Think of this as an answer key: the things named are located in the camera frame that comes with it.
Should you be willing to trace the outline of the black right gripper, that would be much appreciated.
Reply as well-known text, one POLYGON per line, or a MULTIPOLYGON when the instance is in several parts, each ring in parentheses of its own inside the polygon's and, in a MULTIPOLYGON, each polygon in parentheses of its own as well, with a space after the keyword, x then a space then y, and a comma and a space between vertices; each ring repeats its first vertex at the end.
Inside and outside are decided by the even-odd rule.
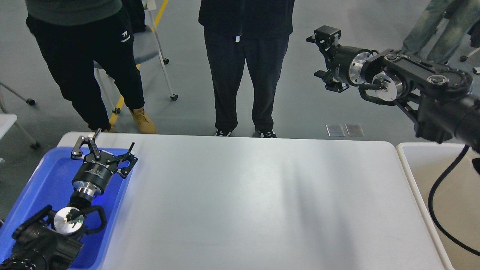
POLYGON ((334 57, 331 71, 318 70, 314 76, 322 79, 328 91, 341 93, 350 86, 365 84, 362 75, 365 63, 373 58, 374 52, 365 48, 338 46, 341 29, 323 25, 315 29, 314 34, 306 38, 309 43, 316 44, 324 57, 334 57))

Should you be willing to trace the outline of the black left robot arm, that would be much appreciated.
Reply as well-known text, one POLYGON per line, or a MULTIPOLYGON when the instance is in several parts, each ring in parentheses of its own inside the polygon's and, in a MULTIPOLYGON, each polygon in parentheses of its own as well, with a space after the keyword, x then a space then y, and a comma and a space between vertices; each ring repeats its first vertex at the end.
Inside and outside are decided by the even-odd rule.
POLYGON ((57 147, 34 171, 1 225, 2 270, 96 270, 136 162, 128 149, 80 136, 57 147))

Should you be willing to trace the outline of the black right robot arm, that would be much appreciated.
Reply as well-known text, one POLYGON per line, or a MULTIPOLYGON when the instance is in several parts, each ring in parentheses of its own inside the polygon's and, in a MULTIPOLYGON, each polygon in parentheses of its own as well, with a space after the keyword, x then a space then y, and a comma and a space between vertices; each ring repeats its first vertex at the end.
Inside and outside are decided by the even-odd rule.
POLYGON ((478 256, 456 239, 434 213, 434 195, 442 181, 469 149, 479 152, 479 96, 472 94, 473 77, 459 69, 425 61, 402 51, 383 52, 339 44, 341 30, 323 25, 306 41, 317 45, 326 71, 314 73, 328 91, 341 93, 357 87, 367 102, 397 106, 414 123, 415 136, 443 143, 455 137, 464 146, 456 159, 437 178, 427 197, 427 210, 435 226, 448 239, 478 256))

